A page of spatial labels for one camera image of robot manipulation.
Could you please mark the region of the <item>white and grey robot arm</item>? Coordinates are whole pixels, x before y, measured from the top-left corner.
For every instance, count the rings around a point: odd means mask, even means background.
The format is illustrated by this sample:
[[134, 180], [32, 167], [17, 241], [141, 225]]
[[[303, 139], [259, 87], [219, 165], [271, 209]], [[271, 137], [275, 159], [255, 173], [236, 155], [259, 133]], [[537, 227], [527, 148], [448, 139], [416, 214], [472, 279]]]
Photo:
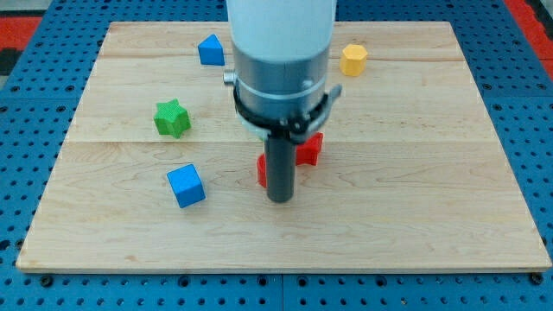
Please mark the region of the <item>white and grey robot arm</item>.
[[336, 0], [231, 0], [234, 68], [224, 74], [235, 109], [266, 140], [308, 140], [342, 87], [325, 89]]

